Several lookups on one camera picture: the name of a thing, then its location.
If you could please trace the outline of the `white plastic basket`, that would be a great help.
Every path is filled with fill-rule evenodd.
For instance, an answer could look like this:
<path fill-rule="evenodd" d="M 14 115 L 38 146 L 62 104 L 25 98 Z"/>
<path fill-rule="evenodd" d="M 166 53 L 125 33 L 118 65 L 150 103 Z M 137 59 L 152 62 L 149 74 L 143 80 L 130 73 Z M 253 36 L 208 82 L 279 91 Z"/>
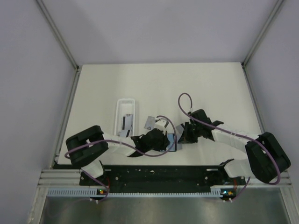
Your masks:
<path fill-rule="evenodd" d="M 119 137 L 136 136 L 136 101 L 133 98 L 122 98 L 117 101 L 114 135 Z"/>

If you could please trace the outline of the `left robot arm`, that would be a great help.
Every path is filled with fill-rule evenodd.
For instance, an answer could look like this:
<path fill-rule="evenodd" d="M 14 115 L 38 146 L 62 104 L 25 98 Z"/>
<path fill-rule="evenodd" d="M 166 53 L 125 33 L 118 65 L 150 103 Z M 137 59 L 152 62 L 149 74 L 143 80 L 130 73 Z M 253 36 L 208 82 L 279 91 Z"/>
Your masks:
<path fill-rule="evenodd" d="M 120 137 L 106 134 L 100 126 L 92 126 L 66 140 L 65 158 L 81 169 L 90 180 L 101 185 L 106 174 L 100 156 L 105 152 L 120 154 L 128 158 L 159 157 L 175 147 L 167 131 L 154 128 L 146 134 Z"/>

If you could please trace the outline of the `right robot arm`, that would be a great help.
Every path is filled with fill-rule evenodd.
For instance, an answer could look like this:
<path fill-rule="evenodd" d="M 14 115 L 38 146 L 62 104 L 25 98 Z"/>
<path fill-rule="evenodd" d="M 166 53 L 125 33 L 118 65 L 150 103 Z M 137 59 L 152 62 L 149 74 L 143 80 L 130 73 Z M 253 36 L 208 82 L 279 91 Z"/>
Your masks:
<path fill-rule="evenodd" d="M 290 159 L 276 137 L 270 132 L 252 134 L 237 131 L 224 122 L 211 119 L 203 109 L 187 113 L 189 121 L 178 126 L 179 144 L 197 143 L 199 138 L 223 143 L 246 154 L 245 159 L 228 159 L 222 163 L 218 179 L 222 184 L 230 184 L 235 177 L 255 177 L 259 181 L 276 185 L 280 183 L 282 172 L 290 165 Z"/>

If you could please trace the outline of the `blue card holder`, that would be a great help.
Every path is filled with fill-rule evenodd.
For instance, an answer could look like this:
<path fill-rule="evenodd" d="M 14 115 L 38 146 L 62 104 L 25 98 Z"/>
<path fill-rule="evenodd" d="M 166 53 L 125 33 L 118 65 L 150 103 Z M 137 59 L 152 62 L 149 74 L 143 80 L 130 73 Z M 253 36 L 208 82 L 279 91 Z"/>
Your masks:
<path fill-rule="evenodd" d="M 175 135 L 173 133 L 170 133 L 170 134 L 167 135 L 169 144 L 166 147 L 166 150 L 164 150 L 163 152 L 166 152 L 166 151 L 176 152 L 176 151 L 179 151 L 179 150 L 183 149 L 181 144 L 178 144 L 177 142 L 174 143 L 174 137 L 175 137 Z"/>

